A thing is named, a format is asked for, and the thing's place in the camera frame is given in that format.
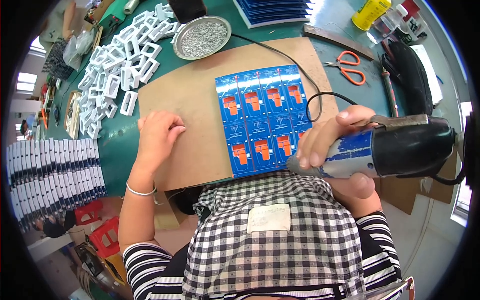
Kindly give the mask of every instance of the checkered apron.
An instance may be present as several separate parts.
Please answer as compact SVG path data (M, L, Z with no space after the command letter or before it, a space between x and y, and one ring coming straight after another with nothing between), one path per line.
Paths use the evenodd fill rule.
M252 208L282 203L290 231L247 234ZM320 178L277 171L209 185L194 208L211 213L190 242L183 299L320 284L340 284L347 297L365 291L355 220Z

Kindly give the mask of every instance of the striped shirt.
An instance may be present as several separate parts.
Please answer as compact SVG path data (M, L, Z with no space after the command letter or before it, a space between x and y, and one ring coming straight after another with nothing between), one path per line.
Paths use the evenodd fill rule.
M401 280L398 256L385 215L376 211L356 219L362 249L365 287L368 290ZM123 253L127 281L135 300L180 299L187 246L173 257L166 250L150 243L138 243ZM230 294L210 295L210 300L245 299L250 296L294 297L299 299L343 299L341 285L307 287L257 288Z

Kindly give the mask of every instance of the plastic bag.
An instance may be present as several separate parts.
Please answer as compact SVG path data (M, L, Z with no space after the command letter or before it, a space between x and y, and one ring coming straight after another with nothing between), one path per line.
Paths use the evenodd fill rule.
M82 55L91 50L93 40L95 38L95 30L90 31L82 28L78 36L72 36L63 51L63 61L78 71L82 63Z
M76 49L78 54L84 55L91 50L95 34L95 29L88 31L82 27L82 31L77 36Z
M63 61L67 64L67 66L70 66L78 71L80 64L82 63L82 56L77 53L76 44L77 38L76 36L72 36L68 41L65 50L63 51Z

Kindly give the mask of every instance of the red plastic stool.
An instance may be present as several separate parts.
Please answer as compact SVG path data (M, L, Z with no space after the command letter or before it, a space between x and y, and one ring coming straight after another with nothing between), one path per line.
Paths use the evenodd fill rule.
M115 234L118 236L119 233L119 217L115 216L110 220L105 221L99 228L95 229L91 235L89 235L89 239L98 249L96 251L97 255L102 258L107 258L116 254L120 251L120 245L118 241L113 241L111 236L108 234L110 230L114 230ZM105 246L102 241L102 237L106 236L110 245Z
M77 219L76 225L87 225L97 220L101 220L98 216L98 212L103 208L103 204L100 200L95 200L85 206L77 206L75 209L75 218ZM89 219L82 221L82 218L88 215Z

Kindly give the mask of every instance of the bangle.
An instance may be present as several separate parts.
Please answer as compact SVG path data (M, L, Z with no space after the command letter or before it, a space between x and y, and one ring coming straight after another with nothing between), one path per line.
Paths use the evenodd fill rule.
M134 193L135 195L139 195L139 196L150 196L150 195L156 193L155 183L153 184L153 191L148 192L148 193L136 192L136 191L134 191L134 190L132 190L132 189L130 188L130 186L128 185L128 180L127 180L126 183L127 183L127 189L128 189L130 192Z

